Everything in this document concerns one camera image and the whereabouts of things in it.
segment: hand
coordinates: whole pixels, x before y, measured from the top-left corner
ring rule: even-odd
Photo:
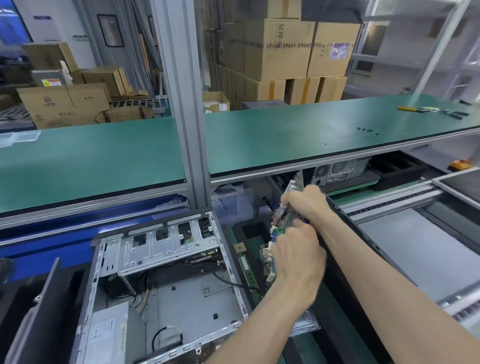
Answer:
[[[282,196],[282,204],[290,204],[300,215],[321,228],[325,219],[335,215],[318,186],[308,184],[303,191],[290,191]]]
[[[287,289],[301,315],[315,301],[325,272],[326,251],[319,245],[315,229],[298,219],[279,235],[271,250],[276,270],[274,285]]]

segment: person's left hand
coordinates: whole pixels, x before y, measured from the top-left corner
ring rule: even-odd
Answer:
[[[278,236],[271,251],[276,270],[274,284],[285,286],[305,311],[315,300],[326,266],[326,251],[319,245],[315,229],[296,219],[293,227]]]

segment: forearm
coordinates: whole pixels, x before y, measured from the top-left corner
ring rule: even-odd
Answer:
[[[302,314],[292,292],[275,282],[250,317],[207,364],[275,364]]]
[[[364,243],[336,214],[313,224],[397,364],[477,363],[480,341]]]

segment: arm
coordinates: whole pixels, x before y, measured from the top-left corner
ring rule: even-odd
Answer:
[[[275,364],[295,321],[315,300],[326,252],[315,230],[296,220],[272,246],[277,278],[245,323],[207,364]]]
[[[314,185],[282,197],[321,233],[396,364],[478,363],[480,341],[378,256]]]

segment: green tabletop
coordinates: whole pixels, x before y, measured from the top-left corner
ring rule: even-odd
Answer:
[[[0,213],[184,178],[172,117],[45,129],[0,148]]]
[[[206,114],[209,171],[215,177],[295,159],[480,128],[478,115],[457,120],[442,113],[397,110],[401,105],[472,109],[429,95],[418,99],[395,95]]]

